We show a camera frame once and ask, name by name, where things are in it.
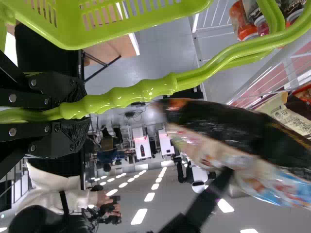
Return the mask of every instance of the green plastic handle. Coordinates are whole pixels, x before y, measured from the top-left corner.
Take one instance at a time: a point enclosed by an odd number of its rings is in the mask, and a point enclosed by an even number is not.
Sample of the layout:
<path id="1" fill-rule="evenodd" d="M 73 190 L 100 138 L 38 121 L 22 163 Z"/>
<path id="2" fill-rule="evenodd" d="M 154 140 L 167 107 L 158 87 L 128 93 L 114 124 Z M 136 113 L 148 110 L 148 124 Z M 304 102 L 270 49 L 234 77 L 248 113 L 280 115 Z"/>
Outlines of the green plastic handle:
<path id="1" fill-rule="evenodd" d="M 159 95 L 171 95 L 199 85 L 219 70 L 232 67 L 239 62 L 260 59 L 273 49 L 293 42 L 311 29 L 311 1 L 306 3 L 303 14 L 295 24 L 286 30 L 284 18 L 274 0 L 258 0 L 258 4 L 267 18 L 271 34 L 232 45 L 196 70 L 170 73 L 158 80 L 142 80 L 132 87 L 115 87 L 103 95 L 85 96 L 78 102 L 62 103 L 57 108 L 43 112 L 25 109 L 5 110 L 0 112 L 0 122 L 79 119 L 90 113 L 101 114 L 110 108 L 123 108 L 136 101 L 148 101 Z"/>

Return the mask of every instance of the black strap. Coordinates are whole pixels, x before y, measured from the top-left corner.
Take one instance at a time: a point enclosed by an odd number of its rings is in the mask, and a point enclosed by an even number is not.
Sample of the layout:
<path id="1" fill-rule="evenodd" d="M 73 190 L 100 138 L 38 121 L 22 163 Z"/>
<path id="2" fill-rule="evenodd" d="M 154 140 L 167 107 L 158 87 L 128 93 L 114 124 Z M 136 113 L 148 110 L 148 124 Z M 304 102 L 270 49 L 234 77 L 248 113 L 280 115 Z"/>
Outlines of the black strap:
<path id="1" fill-rule="evenodd" d="M 62 201 L 62 205 L 63 205 L 64 216 L 69 216 L 69 208 L 68 208 L 68 203 L 66 199 L 66 194 L 64 191 L 60 191 L 59 195 L 60 195 L 60 200 Z"/>

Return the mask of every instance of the ceiling light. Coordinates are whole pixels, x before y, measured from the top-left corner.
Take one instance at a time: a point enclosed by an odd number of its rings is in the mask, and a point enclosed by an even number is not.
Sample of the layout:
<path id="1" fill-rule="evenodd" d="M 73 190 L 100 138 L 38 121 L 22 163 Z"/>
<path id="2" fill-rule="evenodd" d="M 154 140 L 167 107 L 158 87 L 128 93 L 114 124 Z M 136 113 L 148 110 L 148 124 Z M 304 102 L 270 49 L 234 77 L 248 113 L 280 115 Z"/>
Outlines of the ceiling light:
<path id="1" fill-rule="evenodd" d="M 127 182 L 120 184 L 119 188 L 124 188 L 125 186 L 127 186 Z"/>
<path id="2" fill-rule="evenodd" d="M 155 193 L 148 193 L 147 196 L 145 197 L 145 202 L 150 202 L 154 199 Z"/>
<path id="3" fill-rule="evenodd" d="M 117 191 L 118 191 L 117 189 L 112 189 L 110 192 L 106 194 L 106 196 L 114 195 Z"/>
<path id="4" fill-rule="evenodd" d="M 230 213 L 234 211 L 232 206 L 229 205 L 229 203 L 226 202 L 224 199 L 220 199 L 220 201 L 217 204 L 218 204 L 218 207 L 221 209 L 221 211 L 224 213 Z"/>
<path id="5" fill-rule="evenodd" d="M 137 211 L 137 213 L 135 214 L 132 222 L 131 222 L 131 225 L 138 225 L 138 224 L 141 224 L 142 221 L 144 220 L 145 218 L 145 215 L 147 213 L 147 210 L 148 209 L 140 209 Z"/>
<path id="6" fill-rule="evenodd" d="M 157 188 L 159 188 L 159 184 L 155 183 L 154 185 L 152 185 L 151 190 L 157 190 Z"/>
<path id="7" fill-rule="evenodd" d="M 240 230 L 241 233 L 258 233 L 255 229 L 245 229 L 245 230 Z"/>

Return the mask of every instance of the screw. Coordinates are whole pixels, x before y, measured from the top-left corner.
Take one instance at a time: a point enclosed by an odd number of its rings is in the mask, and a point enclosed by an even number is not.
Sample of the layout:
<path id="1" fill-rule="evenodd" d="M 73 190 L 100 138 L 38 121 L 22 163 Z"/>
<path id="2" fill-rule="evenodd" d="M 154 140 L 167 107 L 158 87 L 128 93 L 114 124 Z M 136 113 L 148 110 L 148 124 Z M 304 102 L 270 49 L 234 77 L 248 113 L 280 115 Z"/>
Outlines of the screw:
<path id="1" fill-rule="evenodd" d="M 54 130 L 55 130 L 55 132 L 59 132 L 59 130 L 60 130 L 59 125 L 55 125 Z"/>
<path id="2" fill-rule="evenodd" d="M 37 148 L 37 147 L 35 146 L 35 144 L 32 144 L 32 145 L 30 146 L 30 151 L 31 151 L 31 152 L 34 152 L 36 148 Z"/>
<path id="3" fill-rule="evenodd" d="M 9 96 L 9 101 L 11 102 L 11 103 L 14 103 L 15 101 L 16 101 L 16 95 L 15 94 L 11 94 L 10 96 Z"/>
<path id="4" fill-rule="evenodd" d="M 16 135 L 16 132 L 17 132 L 17 130 L 16 130 L 15 128 L 11 128 L 10 131 L 9 131 L 9 135 L 10 135 L 11 137 L 13 137 L 13 136 Z"/>
<path id="5" fill-rule="evenodd" d="M 32 79 L 30 83 L 31 83 L 31 86 L 36 86 L 37 85 L 37 80 L 36 79 Z"/>

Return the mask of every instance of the black hair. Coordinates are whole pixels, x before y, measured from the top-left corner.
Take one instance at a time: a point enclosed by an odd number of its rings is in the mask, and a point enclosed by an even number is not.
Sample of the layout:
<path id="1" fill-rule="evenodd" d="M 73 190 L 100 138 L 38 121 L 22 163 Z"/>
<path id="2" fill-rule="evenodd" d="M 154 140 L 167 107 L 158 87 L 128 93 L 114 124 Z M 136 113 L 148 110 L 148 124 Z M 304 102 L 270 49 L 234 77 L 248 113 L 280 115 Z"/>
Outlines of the black hair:
<path id="1" fill-rule="evenodd" d="M 110 172 L 111 166 L 109 164 L 104 164 L 104 171 L 105 172 Z"/>

